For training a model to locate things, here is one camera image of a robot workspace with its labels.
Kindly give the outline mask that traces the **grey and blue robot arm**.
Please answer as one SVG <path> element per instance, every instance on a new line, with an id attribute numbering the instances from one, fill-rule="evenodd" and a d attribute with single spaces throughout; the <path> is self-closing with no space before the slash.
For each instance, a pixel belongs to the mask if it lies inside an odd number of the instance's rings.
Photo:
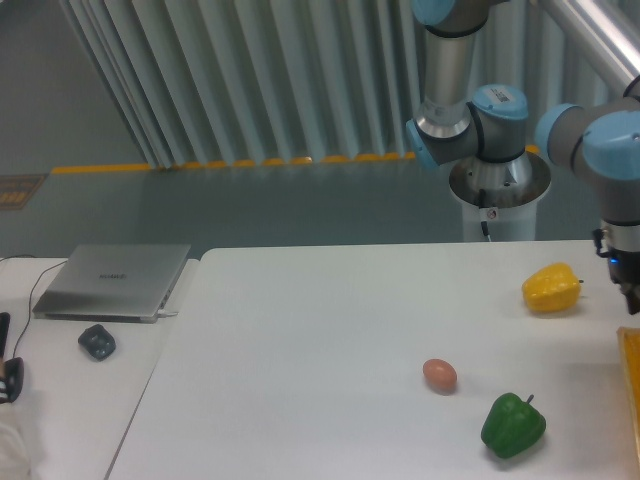
<path id="1" fill-rule="evenodd" d="M 406 125 L 425 167 L 451 164 L 450 190 L 472 241 L 529 240 L 552 165 L 570 170 L 599 202 L 593 239 L 627 303 L 639 310 L 639 32 L 605 1 L 543 5 L 619 99 L 584 108 L 561 104 L 538 121 L 535 152 L 525 147 L 527 99 L 504 84 L 469 83 L 476 34 L 489 1 L 416 1 L 427 33 L 423 102 Z"/>

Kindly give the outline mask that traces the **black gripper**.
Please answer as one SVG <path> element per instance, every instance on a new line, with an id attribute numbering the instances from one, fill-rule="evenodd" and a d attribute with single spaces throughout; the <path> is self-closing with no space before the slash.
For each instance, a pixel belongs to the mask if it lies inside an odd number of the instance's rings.
<path id="1" fill-rule="evenodd" d="M 606 260 L 610 279 L 625 297 L 628 313 L 638 314 L 639 225 L 617 225 L 602 220 L 592 236 L 596 255 Z"/>

